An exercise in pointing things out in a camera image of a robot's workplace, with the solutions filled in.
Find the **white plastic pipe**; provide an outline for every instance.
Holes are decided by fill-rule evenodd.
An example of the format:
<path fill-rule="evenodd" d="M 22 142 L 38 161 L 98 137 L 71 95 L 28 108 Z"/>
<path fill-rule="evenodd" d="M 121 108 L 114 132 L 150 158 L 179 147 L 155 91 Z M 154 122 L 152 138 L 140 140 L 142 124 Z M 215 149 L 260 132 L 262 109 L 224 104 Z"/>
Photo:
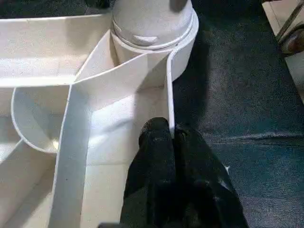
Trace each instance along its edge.
<path fill-rule="evenodd" d="M 173 46 L 193 23 L 190 0 L 116 0 L 113 25 L 128 45 L 143 49 Z"/>

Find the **white compartment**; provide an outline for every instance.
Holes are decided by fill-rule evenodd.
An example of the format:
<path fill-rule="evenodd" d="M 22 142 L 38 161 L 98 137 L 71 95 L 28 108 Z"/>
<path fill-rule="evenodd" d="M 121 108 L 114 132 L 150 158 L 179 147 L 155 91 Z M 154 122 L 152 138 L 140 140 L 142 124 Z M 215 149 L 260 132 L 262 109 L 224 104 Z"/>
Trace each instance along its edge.
<path fill-rule="evenodd" d="M 15 88 L 12 120 L 21 138 L 42 152 L 56 153 L 69 86 Z"/>
<path fill-rule="evenodd" d="M 173 133 L 171 82 L 195 12 L 187 37 L 158 51 L 110 25 L 110 14 L 0 20 L 0 228 L 118 222 L 142 126 L 163 116 Z"/>
<path fill-rule="evenodd" d="M 12 93 L 0 88 L 0 228 L 42 227 L 35 225 L 48 221 L 55 157 L 20 139 L 10 116 Z"/>
<path fill-rule="evenodd" d="M 169 118 L 173 112 L 168 108 L 172 90 L 168 91 L 165 74 L 162 80 L 150 78 L 155 70 L 148 64 L 153 55 L 140 55 L 71 86 L 50 228 L 97 227 L 100 222 L 119 221 L 140 130 L 150 118 Z M 169 121 L 173 127 L 174 120 Z"/>
<path fill-rule="evenodd" d="M 74 82 L 111 16 L 0 20 L 0 86 Z"/>

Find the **metal rod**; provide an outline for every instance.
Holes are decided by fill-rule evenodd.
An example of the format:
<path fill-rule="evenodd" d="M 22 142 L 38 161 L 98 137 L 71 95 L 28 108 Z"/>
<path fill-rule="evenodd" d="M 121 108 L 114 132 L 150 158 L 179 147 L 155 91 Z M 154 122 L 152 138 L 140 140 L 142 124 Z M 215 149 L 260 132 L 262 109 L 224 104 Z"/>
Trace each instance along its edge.
<path fill-rule="evenodd" d="M 285 24 L 280 29 L 279 33 L 277 34 L 277 36 L 276 36 L 276 40 L 277 41 L 280 41 L 280 39 L 282 38 L 282 36 L 285 34 L 285 32 L 287 31 L 287 29 L 290 27 L 290 25 L 295 20 L 296 16 L 298 16 L 298 14 L 301 11 L 301 9 L 303 8 L 303 6 L 304 6 L 304 0 L 301 0 L 298 3 L 298 5 L 296 6 L 296 8 L 294 9 L 294 11 L 291 13 L 291 15 L 289 16 L 289 18 L 285 22 Z"/>

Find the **curved plastic channel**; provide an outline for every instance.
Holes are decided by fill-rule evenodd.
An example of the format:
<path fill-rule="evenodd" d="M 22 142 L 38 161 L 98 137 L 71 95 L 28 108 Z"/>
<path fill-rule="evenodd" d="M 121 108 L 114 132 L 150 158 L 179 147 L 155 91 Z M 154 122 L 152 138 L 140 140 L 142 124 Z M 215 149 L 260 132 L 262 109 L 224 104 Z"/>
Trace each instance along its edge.
<path fill-rule="evenodd" d="M 14 127 L 26 144 L 56 153 L 69 86 L 15 88 L 11 101 Z"/>

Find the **white plastic structure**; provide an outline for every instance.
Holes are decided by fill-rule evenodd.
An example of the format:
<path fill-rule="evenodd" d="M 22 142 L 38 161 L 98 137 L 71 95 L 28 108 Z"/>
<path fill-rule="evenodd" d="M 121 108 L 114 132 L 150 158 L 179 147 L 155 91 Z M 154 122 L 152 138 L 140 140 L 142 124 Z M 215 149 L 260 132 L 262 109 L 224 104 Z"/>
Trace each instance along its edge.
<path fill-rule="evenodd" d="M 119 222 L 142 126 L 163 116 L 174 131 L 190 17 L 158 50 L 124 42 L 111 14 L 0 20 L 0 228 Z"/>

